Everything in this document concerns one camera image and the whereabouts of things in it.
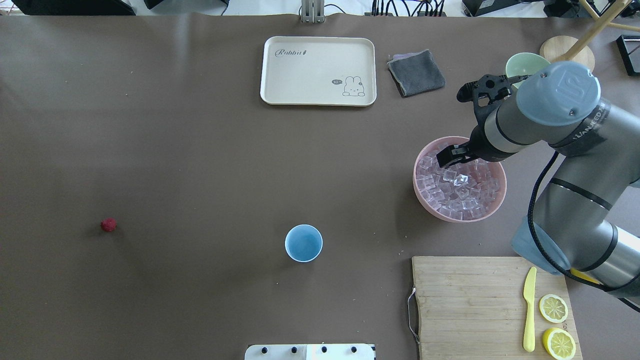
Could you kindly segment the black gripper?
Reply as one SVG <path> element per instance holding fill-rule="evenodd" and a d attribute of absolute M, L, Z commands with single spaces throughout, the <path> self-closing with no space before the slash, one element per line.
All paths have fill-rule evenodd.
<path fill-rule="evenodd" d="M 467 145 L 448 145 L 436 155 L 440 168 L 466 164 L 471 161 L 471 157 L 492 163 L 501 161 L 501 151 L 490 143 L 484 128 L 480 125 L 473 128 Z"/>

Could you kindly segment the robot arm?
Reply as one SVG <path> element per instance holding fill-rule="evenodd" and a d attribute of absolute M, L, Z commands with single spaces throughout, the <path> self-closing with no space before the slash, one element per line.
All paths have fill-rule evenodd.
<path fill-rule="evenodd" d="M 439 166 L 500 162 L 537 142 L 554 153 L 537 180 L 515 253 L 639 310 L 639 238 L 607 221 L 619 197 L 639 187 L 639 117 L 601 95 L 592 71 L 573 61 L 531 75 L 487 74 L 460 88 L 477 125 L 437 155 Z"/>

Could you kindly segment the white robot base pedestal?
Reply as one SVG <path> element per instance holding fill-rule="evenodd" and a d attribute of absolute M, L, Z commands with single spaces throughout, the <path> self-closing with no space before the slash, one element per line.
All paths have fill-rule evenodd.
<path fill-rule="evenodd" d="M 253 344 L 245 360 L 376 360 L 374 344 L 363 342 Z"/>

